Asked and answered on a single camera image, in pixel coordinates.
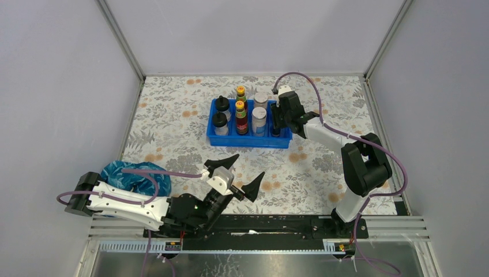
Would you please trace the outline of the silver lid spice tin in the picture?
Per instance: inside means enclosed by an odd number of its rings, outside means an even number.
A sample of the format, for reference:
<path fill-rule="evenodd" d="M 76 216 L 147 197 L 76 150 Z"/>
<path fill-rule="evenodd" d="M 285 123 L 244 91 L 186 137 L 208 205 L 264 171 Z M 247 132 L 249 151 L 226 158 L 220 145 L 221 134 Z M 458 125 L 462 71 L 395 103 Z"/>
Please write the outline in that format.
<path fill-rule="evenodd" d="M 264 92 L 256 92 L 253 97 L 254 108 L 263 108 L 265 111 L 268 109 L 268 96 Z"/>
<path fill-rule="evenodd" d="M 263 107 L 256 107 L 252 110 L 251 129 L 252 135 L 262 137 L 266 131 L 267 112 Z"/>

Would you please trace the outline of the green label sauce bottle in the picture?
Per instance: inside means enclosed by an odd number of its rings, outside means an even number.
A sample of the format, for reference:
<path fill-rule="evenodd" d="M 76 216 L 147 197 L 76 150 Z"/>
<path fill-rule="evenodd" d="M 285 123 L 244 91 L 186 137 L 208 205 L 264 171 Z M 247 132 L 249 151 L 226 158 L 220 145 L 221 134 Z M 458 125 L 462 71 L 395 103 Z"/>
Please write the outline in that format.
<path fill-rule="evenodd" d="M 238 134 L 248 132 L 248 119 L 245 102 L 237 100 L 235 103 L 235 126 Z"/>

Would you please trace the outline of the yellow cap sauce bottle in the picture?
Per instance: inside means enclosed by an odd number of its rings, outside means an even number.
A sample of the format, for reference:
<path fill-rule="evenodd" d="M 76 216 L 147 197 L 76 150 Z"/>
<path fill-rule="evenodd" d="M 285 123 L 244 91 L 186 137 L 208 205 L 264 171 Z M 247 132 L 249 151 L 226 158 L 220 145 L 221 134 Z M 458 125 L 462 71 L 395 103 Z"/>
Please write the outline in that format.
<path fill-rule="evenodd" d="M 246 88 L 244 86 L 238 86 L 235 89 L 236 91 L 236 100 L 243 102 L 244 105 L 247 104 L 247 97 L 246 97 Z"/>

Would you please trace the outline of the small dark spice bottle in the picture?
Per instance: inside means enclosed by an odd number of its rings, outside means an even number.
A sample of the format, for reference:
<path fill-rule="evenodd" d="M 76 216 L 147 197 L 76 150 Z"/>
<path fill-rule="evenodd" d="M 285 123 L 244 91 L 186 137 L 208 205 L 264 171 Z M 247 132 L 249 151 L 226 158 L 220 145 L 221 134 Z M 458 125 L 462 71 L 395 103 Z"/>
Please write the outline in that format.
<path fill-rule="evenodd" d="M 280 137 L 281 136 L 281 129 L 280 128 L 272 128 L 271 131 L 270 131 L 270 135 L 272 137 Z"/>

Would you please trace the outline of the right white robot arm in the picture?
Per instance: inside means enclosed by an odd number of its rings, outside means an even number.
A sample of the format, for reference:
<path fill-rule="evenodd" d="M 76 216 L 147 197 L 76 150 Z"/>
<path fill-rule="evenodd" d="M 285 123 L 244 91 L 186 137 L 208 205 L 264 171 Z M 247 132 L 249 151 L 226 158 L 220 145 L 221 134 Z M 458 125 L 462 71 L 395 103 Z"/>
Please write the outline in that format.
<path fill-rule="evenodd" d="M 346 237 L 353 232 L 355 219 L 371 192 L 392 176 L 386 154 L 378 149 L 381 145 L 378 136 L 369 133 L 360 141 L 350 139 L 346 132 L 336 133 L 324 127 L 319 114 L 305 112 L 297 93 L 290 88 L 275 88 L 272 92 L 278 96 L 278 101 L 270 107 L 275 129 L 289 128 L 292 133 L 341 156 L 347 189 L 325 228 L 335 236 Z"/>

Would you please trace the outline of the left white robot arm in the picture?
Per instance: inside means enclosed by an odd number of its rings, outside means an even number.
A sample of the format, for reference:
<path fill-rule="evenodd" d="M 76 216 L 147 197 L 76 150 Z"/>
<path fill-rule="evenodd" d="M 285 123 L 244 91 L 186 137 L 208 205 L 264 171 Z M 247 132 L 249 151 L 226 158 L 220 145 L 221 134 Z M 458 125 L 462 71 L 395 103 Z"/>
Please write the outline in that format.
<path fill-rule="evenodd" d="M 100 174 L 88 172 L 80 178 L 74 191 L 58 195 L 57 201 L 61 203 L 62 197 L 67 195 L 70 199 L 64 203 L 65 212 L 122 218 L 149 231 L 159 231 L 165 237 L 172 237 L 178 231 L 209 231 L 233 199 L 254 202 L 258 197 L 264 173 L 241 188 L 233 185 L 231 169 L 238 157 L 236 154 L 204 163 L 203 170 L 196 175 L 210 186 L 203 200 L 188 193 L 170 197 L 154 192 L 147 196 L 116 188 L 104 182 Z"/>

